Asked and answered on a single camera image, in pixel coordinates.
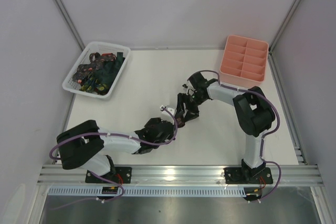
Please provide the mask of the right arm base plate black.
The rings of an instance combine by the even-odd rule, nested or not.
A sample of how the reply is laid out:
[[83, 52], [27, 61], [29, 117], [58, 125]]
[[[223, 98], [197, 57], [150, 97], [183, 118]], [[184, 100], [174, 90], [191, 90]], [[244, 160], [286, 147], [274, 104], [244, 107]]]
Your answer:
[[224, 169], [224, 177], [227, 184], [257, 185], [265, 183], [266, 185], [270, 185], [274, 182], [271, 170], [268, 167], [257, 171], [243, 167], [227, 167]]

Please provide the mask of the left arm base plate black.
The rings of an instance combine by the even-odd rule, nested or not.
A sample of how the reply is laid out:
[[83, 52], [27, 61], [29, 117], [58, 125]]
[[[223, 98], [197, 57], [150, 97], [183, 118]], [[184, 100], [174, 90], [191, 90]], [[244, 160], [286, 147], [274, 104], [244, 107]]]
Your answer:
[[[116, 166], [111, 172], [105, 175], [101, 175], [102, 178], [108, 179], [118, 184], [130, 184], [132, 177], [132, 168], [124, 166]], [[89, 171], [87, 171], [85, 177], [85, 183], [88, 184], [103, 184], [106, 181], [93, 176]]]

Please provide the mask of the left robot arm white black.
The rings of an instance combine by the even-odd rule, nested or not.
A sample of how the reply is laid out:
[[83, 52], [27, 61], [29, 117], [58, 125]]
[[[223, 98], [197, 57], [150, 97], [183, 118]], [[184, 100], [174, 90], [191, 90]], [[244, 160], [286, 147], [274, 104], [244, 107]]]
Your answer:
[[87, 120], [56, 138], [64, 170], [83, 168], [98, 176], [114, 171], [112, 152], [143, 155], [168, 145], [177, 135], [176, 119], [151, 118], [144, 128], [129, 134], [109, 132]]

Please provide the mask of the dark brown floral tie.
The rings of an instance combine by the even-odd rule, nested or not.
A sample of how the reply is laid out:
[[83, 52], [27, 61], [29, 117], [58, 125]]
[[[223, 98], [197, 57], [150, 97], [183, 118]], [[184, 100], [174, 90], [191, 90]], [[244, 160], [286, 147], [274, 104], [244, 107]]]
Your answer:
[[186, 124], [186, 119], [183, 115], [176, 115], [175, 120], [177, 122], [177, 127], [180, 129], [185, 126]]

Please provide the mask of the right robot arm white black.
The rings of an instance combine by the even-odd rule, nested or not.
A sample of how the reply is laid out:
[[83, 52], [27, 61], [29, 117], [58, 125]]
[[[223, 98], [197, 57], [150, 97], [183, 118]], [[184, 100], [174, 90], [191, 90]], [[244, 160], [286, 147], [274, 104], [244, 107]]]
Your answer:
[[272, 123], [279, 119], [273, 104], [265, 97], [261, 88], [250, 89], [228, 86], [219, 78], [207, 80], [204, 71], [192, 74], [186, 92], [177, 95], [175, 118], [179, 127], [199, 117], [198, 107], [208, 100], [217, 100], [232, 105], [238, 124], [246, 135], [245, 154], [241, 160], [240, 179], [251, 183], [266, 169], [263, 159], [265, 136], [269, 134]]

